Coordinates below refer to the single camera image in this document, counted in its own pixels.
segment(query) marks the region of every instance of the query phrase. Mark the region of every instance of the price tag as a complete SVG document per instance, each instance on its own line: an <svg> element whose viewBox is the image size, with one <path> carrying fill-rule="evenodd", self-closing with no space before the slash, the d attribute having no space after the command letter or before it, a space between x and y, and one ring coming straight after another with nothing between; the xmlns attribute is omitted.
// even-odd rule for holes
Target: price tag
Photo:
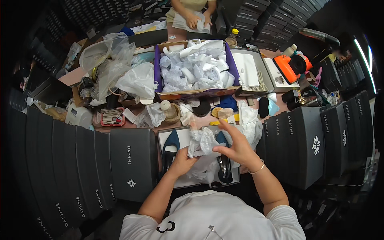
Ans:
<svg viewBox="0 0 384 240"><path fill-rule="evenodd" d="M311 210L312 200L308 200L307 210Z"/></svg>

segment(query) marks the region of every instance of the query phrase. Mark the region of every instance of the black shoe box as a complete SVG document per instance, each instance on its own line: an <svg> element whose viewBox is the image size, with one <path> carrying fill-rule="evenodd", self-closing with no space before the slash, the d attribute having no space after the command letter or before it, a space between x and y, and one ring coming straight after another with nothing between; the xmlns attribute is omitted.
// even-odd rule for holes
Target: black shoe box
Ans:
<svg viewBox="0 0 384 240"><path fill-rule="evenodd" d="M265 30L268 30L268 31L273 31L275 33L278 33L280 30L278 28L274 28L270 25L259 25L257 26L257 29L258 30L262 30L262 29L265 29Z"/></svg>
<svg viewBox="0 0 384 240"><path fill-rule="evenodd" d="M59 196L61 199L69 203L69 216L71 225L73 228L78 228L80 224L85 220L83 214L79 211L76 198L71 197L70 188L67 182L67 172L65 168L65 153L68 149L65 149L63 144L63 137L65 135L65 123L59 120L53 120L52 129L52 162L53 171L55 174L55 180L57 189L59 189Z"/></svg>
<svg viewBox="0 0 384 240"><path fill-rule="evenodd" d="M249 24L249 23L242 23L242 22L235 22L233 24L235 28L244 28L244 29L249 29L253 30L255 28L255 25Z"/></svg>
<svg viewBox="0 0 384 240"><path fill-rule="evenodd" d="M93 131L97 173L100 188L104 197L106 210L112 209L116 203L113 192L113 178L110 163L109 133Z"/></svg>
<svg viewBox="0 0 384 240"><path fill-rule="evenodd" d="M297 129L300 159L300 189L307 189L323 175L324 139L318 107L298 107L293 110Z"/></svg>
<svg viewBox="0 0 384 240"><path fill-rule="evenodd" d="M297 33L299 31L299 29L294 27L291 24L288 24L288 25L285 26L285 28L282 29L282 31L285 32L285 33L294 35L295 33Z"/></svg>
<svg viewBox="0 0 384 240"><path fill-rule="evenodd" d="M68 195L72 201L76 201L77 211L81 214L82 219L87 220L89 219L89 210L81 189L76 160L76 126L65 124L63 137L65 171L69 188Z"/></svg>
<svg viewBox="0 0 384 240"><path fill-rule="evenodd" d="M355 96L356 103L360 113L360 125L361 125L361 143L363 144L364 151L363 155L365 157L372 156L372 141L373 141L373 132L372 132L372 116L371 108L369 107L369 100L367 92L364 90L361 93Z"/></svg>
<svg viewBox="0 0 384 240"><path fill-rule="evenodd" d="M265 11L265 12L263 13L263 17L262 17L262 19L263 19L263 20L271 20L271 21L273 21L273 22L275 22L275 23L278 23L278 24L280 24L280 25L283 25L283 26L286 26L286 25L288 24L288 22L283 21L283 20L280 19L280 18L277 18L277 17L272 16L270 13L268 13L268 11Z"/></svg>
<svg viewBox="0 0 384 240"><path fill-rule="evenodd" d="M281 33L277 33L276 37L280 38L281 40L284 40L284 41L288 41L289 39L291 39L290 37L287 37L287 36L285 36L284 34L281 34Z"/></svg>
<svg viewBox="0 0 384 240"><path fill-rule="evenodd" d="M308 18L310 18L310 15L304 9L302 9L302 7L291 0L276 0L275 3L287 13L298 16L303 21L306 21Z"/></svg>
<svg viewBox="0 0 384 240"><path fill-rule="evenodd" d="M290 39L290 38L292 38L293 37L293 34L289 34L289 33L286 33L286 32L284 32L283 30L281 30L280 32L278 32L278 33L280 33L280 34L282 34L282 35L284 35L284 36L287 36L288 37L288 39Z"/></svg>
<svg viewBox="0 0 384 240"><path fill-rule="evenodd" d="M41 173L38 148L39 144L45 144L38 141L39 116L41 114L45 115L36 108L28 107L25 128L26 162L36 202L51 230L52 236L58 237L67 230L67 227L65 226L65 223L63 223L60 213L58 212L56 206L57 202L55 202L55 199L48 198L48 195L46 194L44 182L47 181L47 179L45 179Z"/></svg>
<svg viewBox="0 0 384 240"><path fill-rule="evenodd" d="M265 165L271 171L273 175L276 176L278 166L277 166L277 151L278 145L276 144L276 120L275 117L270 117L267 120L264 120L265 126L265 146L266 146L266 155L267 161L264 160Z"/></svg>
<svg viewBox="0 0 384 240"><path fill-rule="evenodd" d="M46 219L42 214L29 178L26 163L26 114L12 108L9 110L8 130L10 136L10 151L12 153L10 155L10 163L15 174L16 185L22 195L22 202L26 205L33 217L35 227L40 229L42 235L51 239L54 235L53 231L47 225L49 218Z"/></svg>
<svg viewBox="0 0 384 240"><path fill-rule="evenodd" d="M93 132L91 130L76 126L76 161L80 185L90 219L95 219L105 210L97 174L93 141Z"/></svg>
<svg viewBox="0 0 384 240"><path fill-rule="evenodd" d="M281 30L281 29L283 29L283 28L285 27L284 25L279 24L279 23L276 23L276 22L271 21L271 20L267 20L267 21L265 21L265 24L266 24L266 25L269 25L269 26L272 26L272 27L274 27L274 28L277 28L277 29L279 29L279 30Z"/></svg>
<svg viewBox="0 0 384 240"><path fill-rule="evenodd" d="M286 167L287 175L285 178L285 182L299 187L299 179L300 179L300 158L298 157L298 132L295 126L294 112L288 111L286 114L286 118L282 119L287 126L286 133L286 160L289 163Z"/></svg>
<svg viewBox="0 0 384 240"><path fill-rule="evenodd" d="M340 177L348 162L348 129L343 104L321 113L325 139L325 176Z"/></svg>
<svg viewBox="0 0 384 240"><path fill-rule="evenodd" d="M290 174L288 173L288 168L290 167L290 162L287 158L288 142L287 137L289 135L288 128L288 118L287 112L280 113L275 116L276 121L276 144L275 146L279 148L276 149L276 175L277 179L280 181L286 182L288 178L290 178Z"/></svg>
<svg viewBox="0 0 384 240"><path fill-rule="evenodd" d="M274 32L274 31L271 31L271 30L268 30L266 28L263 28L263 29L260 29L259 30L259 33L261 34L266 34L266 35L269 35L269 36L276 36L276 33L277 32Z"/></svg>
<svg viewBox="0 0 384 240"><path fill-rule="evenodd" d="M235 23L245 23L247 25L256 26L258 24L257 18L259 17L259 14L256 15L255 13L252 13L252 12L249 12L249 13L245 13L245 12L246 12L245 10L240 9L239 12L235 14L235 13L229 13L228 11L225 11L225 9L223 9L221 14L223 15L223 17L225 16L227 18L229 25L235 24Z"/></svg>
<svg viewBox="0 0 384 240"><path fill-rule="evenodd" d="M321 2L321 1L317 1L317 0L308 0L308 2L310 2L311 5L312 5L317 11L320 10L320 9L324 6L324 4L323 4L323 5L320 5L319 2Z"/></svg>
<svg viewBox="0 0 384 240"><path fill-rule="evenodd" d="M285 10L279 8L279 6L274 2L271 2L266 12L270 13L271 16L281 19L285 22L289 22L294 17L294 15L287 13Z"/></svg>
<svg viewBox="0 0 384 240"><path fill-rule="evenodd" d="M360 117L356 99L343 102L345 120L348 129L348 169L356 169L364 162L361 149Z"/></svg>
<svg viewBox="0 0 384 240"><path fill-rule="evenodd" d="M279 50L278 46L272 44L268 44L264 49L270 50L272 52L276 52L277 50Z"/></svg>
<svg viewBox="0 0 384 240"><path fill-rule="evenodd" d="M112 129L110 151L116 198L143 202L157 185L155 133L151 129Z"/></svg>
<svg viewBox="0 0 384 240"><path fill-rule="evenodd" d="M301 28L303 28L303 27L305 27L306 25L307 25L307 23L305 22L305 21L303 21L303 20L301 20L299 17L297 17L297 16L295 16L294 18L293 18L293 21L295 21L295 22L297 22L300 26L301 26Z"/></svg>
<svg viewBox="0 0 384 240"><path fill-rule="evenodd" d="M263 123L263 132L262 132L262 137L259 140L259 143L256 145L256 153L257 155L265 161L267 160L267 155L266 155L266 145L265 145L265 126Z"/></svg>

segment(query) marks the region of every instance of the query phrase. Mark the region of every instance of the sticker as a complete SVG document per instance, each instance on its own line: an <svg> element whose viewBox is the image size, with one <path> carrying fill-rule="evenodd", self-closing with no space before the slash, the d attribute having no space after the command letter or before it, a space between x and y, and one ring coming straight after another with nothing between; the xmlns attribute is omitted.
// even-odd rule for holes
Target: sticker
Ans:
<svg viewBox="0 0 384 240"><path fill-rule="evenodd" d="M310 229L311 227L313 227L312 222L308 223L308 224L304 227L304 230Z"/></svg>
<svg viewBox="0 0 384 240"><path fill-rule="evenodd" d="M326 205L322 204L321 207L320 207L320 210L317 212L317 214L321 216L323 214L323 211L324 211L325 207L326 207Z"/></svg>
<svg viewBox="0 0 384 240"><path fill-rule="evenodd" d="M307 210L311 210L312 200L308 200Z"/></svg>

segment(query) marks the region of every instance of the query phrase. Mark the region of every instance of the cloth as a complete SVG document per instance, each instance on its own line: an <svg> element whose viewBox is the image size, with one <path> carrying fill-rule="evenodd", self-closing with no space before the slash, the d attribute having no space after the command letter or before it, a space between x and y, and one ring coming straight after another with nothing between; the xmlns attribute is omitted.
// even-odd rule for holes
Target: cloth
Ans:
<svg viewBox="0 0 384 240"><path fill-rule="evenodd" d="M188 10L192 12L201 12L204 6L208 1L216 1L216 0L180 0L181 4ZM171 7L169 11L166 13L167 23L173 23L173 19L175 18L175 9Z"/></svg>
<svg viewBox="0 0 384 240"><path fill-rule="evenodd" d="M239 111L239 109L237 108L237 102L231 95L221 96L220 97L220 104L218 104L214 108L212 108L211 111L217 107L232 108L234 113Z"/></svg>
<svg viewBox="0 0 384 240"><path fill-rule="evenodd" d="M281 205L265 217L240 198L225 192L192 192L173 201L160 224L148 216L124 217L120 240L202 240L214 226L222 239L305 239L293 208ZM220 239L211 232L208 239Z"/></svg>

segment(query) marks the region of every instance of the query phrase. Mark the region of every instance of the paper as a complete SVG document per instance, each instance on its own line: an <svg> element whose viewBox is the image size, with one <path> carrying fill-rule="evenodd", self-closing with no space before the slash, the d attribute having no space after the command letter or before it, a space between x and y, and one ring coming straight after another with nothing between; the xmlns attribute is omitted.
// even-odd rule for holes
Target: paper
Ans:
<svg viewBox="0 0 384 240"><path fill-rule="evenodd" d="M239 72L240 85L242 87L258 87L259 78L253 56L245 53L232 53L232 56Z"/></svg>
<svg viewBox="0 0 384 240"><path fill-rule="evenodd" d="M137 116L134 115L128 108L122 113L131 123L137 124Z"/></svg>

